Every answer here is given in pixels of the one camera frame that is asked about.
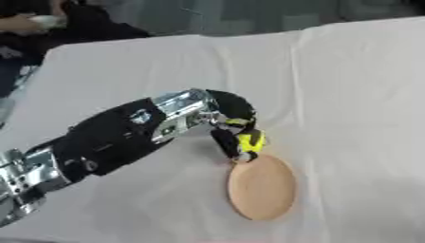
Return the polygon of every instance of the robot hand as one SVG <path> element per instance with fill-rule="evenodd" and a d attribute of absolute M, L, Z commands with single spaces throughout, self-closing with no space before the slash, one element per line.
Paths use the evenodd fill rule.
<path fill-rule="evenodd" d="M 0 156 L 0 227 L 37 210 L 46 193 L 90 175 L 107 175 L 198 125 L 212 126 L 213 138 L 231 160 L 251 161 L 265 142 L 255 123 L 245 99 L 201 89 L 104 111 L 26 153 L 10 150 Z"/>

